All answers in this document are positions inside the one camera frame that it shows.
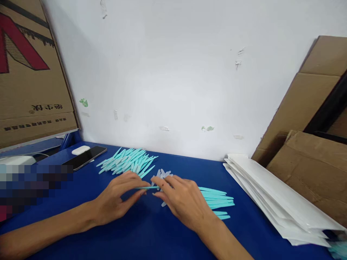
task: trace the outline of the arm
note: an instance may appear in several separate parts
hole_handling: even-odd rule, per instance
[[[150,184],[128,171],[113,179],[95,200],[1,235],[0,259],[24,259],[66,236],[121,218],[146,190],[139,190],[124,202],[120,196],[143,186]]]
[[[163,190],[153,195],[165,201],[171,212],[196,232],[219,260],[253,259],[213,213],[194,181],[176,175],[168,176],[165,180],[158,177],[151,180]]]

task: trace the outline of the hand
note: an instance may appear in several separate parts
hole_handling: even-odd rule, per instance
[[[220,221],[194,181],[181,179],[176,175],[167,176],[165,180],[153,177],[151,181],[163,190],[153,195],[161,198],[171,212],[194,232],[199,234],[206,226]]]
[[[122,201],[120,196],[131,189],[145,186],[150,184],[142,181],[136,173],[131,171],[114,178],[95,200],[89,202],[95,214],[95,224],[105,225],[124,216],[146,190],[137,191],[127,201]]]

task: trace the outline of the wrist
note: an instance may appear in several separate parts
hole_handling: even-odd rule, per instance
[[[200,223],[199,228],[195,232],[202,239],[216,232],[221,225],[224,225],[223,221],[213,213],[211,217]]]
[[[77,230],[76,233],[82,233],[85,232],[95,226],[97,226],[97,221],[95,217],[95,211],[93,209],[92,201],[85,202],[76,208],[74,208],[77,217],[79,218],[79,226],[80,228]]]

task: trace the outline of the pile of plastic sticks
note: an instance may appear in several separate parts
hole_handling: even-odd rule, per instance
[[[171,171],[165,172],[163,169],[158,170],[157,177],[164,179],[167,176],[172,176]],[[152,182],[151,186],[159,190],[158,186],[154,186],[154,182]],[[234,198],[226,196],[227,193],[224,191],[204,187],[199,187],[199,189],[211,209],[235,206]],[[225,211],[214,211],[214,213],[222,220],[230,218],[228,213]]]
[[[153,160],[158,156],[149,157],[149,154],[146,154],[146,151],[140,148],[123,149],[123,151],[120,152],[121,149],[122,147],[119,148],[114,156],[97,165],[97,167],[102,165],[99,174],[111,170],[113,172],[112,175],[114,175],[131,170],[132,172],[137,173],[137,175],[142,179],[155,167],[155,165],[153,165],[147,170]]]

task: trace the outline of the white cable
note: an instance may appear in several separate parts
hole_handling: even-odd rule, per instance
[[[44,152],[44,151],[47,151],[47,150],[49,150],[49,149],[53,149],[53,148],[56,148],[56,147],[59,147],[59,146],[60,146],[60,145],[58,145],[58,146],[53,146],[53,147],[51,147],[51,148],[47,148],[47,149],[45,149],[45,150],[38,151],[38,152],[24,153],[24,154],[21,154],[21,155],[8,155],[8,156],[3,156],[3,157],[0,157],[0,159],[2,159],[2,158],[8,158],[8,157],[12,157],[12,156],[23,156],[23,155],[29,155],[29,154],[41,154],[41,155],[46,155],[47,157],[49,157],[49,155],[44,154],[44,153],[41,153],[41,152]]]

